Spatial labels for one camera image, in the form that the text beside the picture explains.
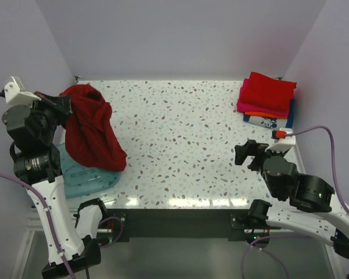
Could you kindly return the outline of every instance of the table surface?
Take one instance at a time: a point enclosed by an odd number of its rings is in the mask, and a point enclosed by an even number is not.
[[[273,143],[270,129],[236,112],[241,81],[79,81],[87,83],[113,107],[127,167],[113,188],[67,200],[71,209],[92,198],[127,209],[247,209],[254,199],[289,206],[271,198],[250,159],[234,165],[235,145]],[[297,163],[293,150],[286,158]]]

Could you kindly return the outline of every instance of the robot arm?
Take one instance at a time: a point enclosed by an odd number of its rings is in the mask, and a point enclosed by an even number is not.
[[[62,278],[70,269],[75,273],[99,264],[101,253],[96,236],[100,221],[107,217],[106,208],[99,199],[82,203],[74,226],[66,203],[59,151],[52,143],[57,126],[71,115],[70,97],[30,93],[17,77],[11,77],[4,92],[11,107],[3,114],[2,121],[14,140],[10,155],[15,175],[37,190],[48,205],[44,208],[39,197],[27,190],[47,239],[49,264],[42,271],[43,278]],[[61,252],[51,231],[55,231]]]
[[[280,130],[292,133],[291,129]],[[277,133],[280,131],[273,132],[276,142],[270,146],[254,140],[237,145],[235,163],[242,165],[247,156],[253,156],[248,168],[260,172],[271,196],[279,201],[289,199],[290,205],[303,213],[287,212],[265,201],[254,200],[249,212],[251,220],[320,239],[349,259],[349,214],[328,183],[319,177],[299,173],[297,166],[284,158],[295,145],[295,136],[278,138],[275,137]]]

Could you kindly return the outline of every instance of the translucent blue container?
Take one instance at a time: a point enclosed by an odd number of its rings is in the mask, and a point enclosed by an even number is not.
[[[110,189],[119,181],[121,172],[115,173],[97,167],[84,167],[70,157],[65,144],[60,144],[57,148],[65,181],[66,199]]]

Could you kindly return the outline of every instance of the fabric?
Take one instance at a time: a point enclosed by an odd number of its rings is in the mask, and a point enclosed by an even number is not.
[[[244,90],[246,89],[248,85],[248,79],[245,78],[242,87],[240,88],[240,93],[239,93],[239,99],[237,101],[237,111],[238,112],[247,112],[247,111],[251,111],[251,112],[266,112],[266,113],[270,113],[272,115],[277,115],[277,116],[281,116],[281,117],[285,117],[287,118],[287,116],[289,115],[289,110],[286,110],[285,112],[280,112],[278,110],[272,110],[272,109],[267,109],[267,108],[262,108],[259,106],[255,106],[249,103],[244,103],[241,101],[240,96],[242,96],[242,94],[244,93]]]
[[[287,117],[279,116],[279,115],[272,115],[270,113],[266,112],[245,112],[245,115],[251,115],[251,116],[260,116],[260,117],[270,117],[270,118],[277,118],[277,119],[287,119]]]
[[[290,102],[290,113],[287,119],[277,119],[260,116],[250,116],[244,114],[243,121],[250,124],[266,127],[272,130],[279,130],[280,128],[292,128],[293,116],[294,116],[294,104],[295,100],[292,99]]]
[[[276,80],[252,72],[240,99],[261,108],[268,108],[286,112],[290,109],[290,101],[294,98],[293,91],[296,83],[290,81]]]
[[[123,171],[127,154],[110,125],[111,105],[90,85],[73,85],[60,94],[64,95],[71,96],[72,115],[64,127],[71,158],[85,167]]]
[[[85,167],[68,154],[65,144],[57,145],[60,154],[60,167],[63,174],[66,199],[106,191],[114,187],[122,176],[121,171],[102,170],[98,167]]]

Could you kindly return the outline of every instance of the black metal frame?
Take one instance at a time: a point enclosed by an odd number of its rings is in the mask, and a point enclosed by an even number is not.
[[[265,228],[250,223],[248,209],[108,209],[108,216],[123,218],[124,230],[118,240],[135,237],[227,238],[245,241],[245,229]],[[120,231],[115,222],[113,237]]]

